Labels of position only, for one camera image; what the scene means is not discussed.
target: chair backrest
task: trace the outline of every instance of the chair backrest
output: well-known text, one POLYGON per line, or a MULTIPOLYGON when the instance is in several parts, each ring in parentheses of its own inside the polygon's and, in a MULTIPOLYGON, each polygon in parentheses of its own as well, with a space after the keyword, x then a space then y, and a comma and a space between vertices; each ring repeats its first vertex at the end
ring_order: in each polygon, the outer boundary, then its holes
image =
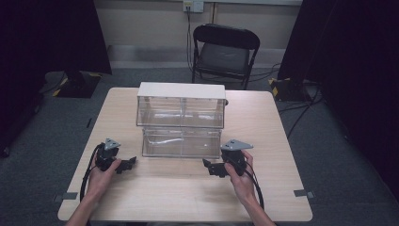
POLYGON ((203 24, 193 33, 194 43, 197 41, 257 51, 261 44, 253 32, 219 24, 203 24))

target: wall baseboard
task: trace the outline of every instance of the wall baseboard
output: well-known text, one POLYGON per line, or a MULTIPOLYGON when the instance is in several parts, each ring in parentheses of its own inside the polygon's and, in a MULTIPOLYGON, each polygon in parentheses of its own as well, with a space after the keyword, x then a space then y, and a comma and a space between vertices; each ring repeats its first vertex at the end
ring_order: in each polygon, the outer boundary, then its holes
MULTIPOLYGON (((187 52, 180 47, 138 47, 110 45, 111 68, 186 68, 187 52)), ((254 68, 271 68, 281 63, 285 49, 260 49, 254 68)))

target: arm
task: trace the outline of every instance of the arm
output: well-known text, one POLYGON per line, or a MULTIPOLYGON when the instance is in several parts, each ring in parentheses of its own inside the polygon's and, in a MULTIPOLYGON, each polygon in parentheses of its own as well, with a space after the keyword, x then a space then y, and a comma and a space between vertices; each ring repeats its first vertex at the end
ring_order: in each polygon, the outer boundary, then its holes
POLYGON ((96 167, 91 170, 90 177, 88 178, 88 192, 68 220, 67 226, 86 225, 96 203, 108 189, 115 169, 120 165, 120 162, 120 159, 116 159, 107 171, 101 171, 96 167))
MULTIPOLYGON (((244 157, 247 159, 247 162, 250 166, 253 166, 253 157, 247 152, 242 151, 244 157)), ((247 171, 253 174, 250 166, 247 166, 247 171)), ((256 226, 264 226, 264 225, 273 225, 276 224, 271 220, 271 218, 265 213, 262 207, 258 204, 255 196, 254 184, 249 176, 244 173, 242 176, 239 176, 237 172, 235 172, 234 167, 230 163, 225 164, 226 171, 229 173, 231 177, 231 183, 234 187, 235 194, 237 195, 240 203, 244 205, 246 208, 250 218, 256 226)))

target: human hand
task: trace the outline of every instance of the human hand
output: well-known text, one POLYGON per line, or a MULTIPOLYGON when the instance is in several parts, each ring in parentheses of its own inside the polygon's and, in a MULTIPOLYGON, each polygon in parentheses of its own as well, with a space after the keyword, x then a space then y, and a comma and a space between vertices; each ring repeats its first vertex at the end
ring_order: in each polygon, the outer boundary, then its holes
POLYGON ((120 165, 120 162, 120 159, 116 159, 112 162, 109 169, 101 171, 95 167, 95 159, 93 159, 91 163, 92 170, 88 178, 88 192, 86 196, 93 196, 93 198, 98 201, 108 189, 111 179, 115 174, 115 169, 120 165))
MULTIPOLYGON (((241 152, 247 160, 246 170, 252 175, 253 157, 245 150, 242 150, 241 152)), ((250 202, 256 201, 252 179, 246 173, 244 173, 242 176, 239 176, 235 171, 234 166, 230 163, 225 163, 225 169, 230 175, 232 186, 234 187, 235 194, 240 203, 246 205, 250 202)))

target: transparent drawer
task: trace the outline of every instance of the transparent drawer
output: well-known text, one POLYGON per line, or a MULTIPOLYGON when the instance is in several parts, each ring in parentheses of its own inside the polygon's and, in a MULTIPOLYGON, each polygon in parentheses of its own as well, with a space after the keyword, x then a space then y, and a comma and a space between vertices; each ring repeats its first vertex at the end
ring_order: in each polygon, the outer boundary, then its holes
POLYGON ((136 124, 223 129, 225 104, 223 86, 141 83, 136 124))
POLYGON ((143 156, 217 159, 220 136, 218 129, 143 128, 143 156))

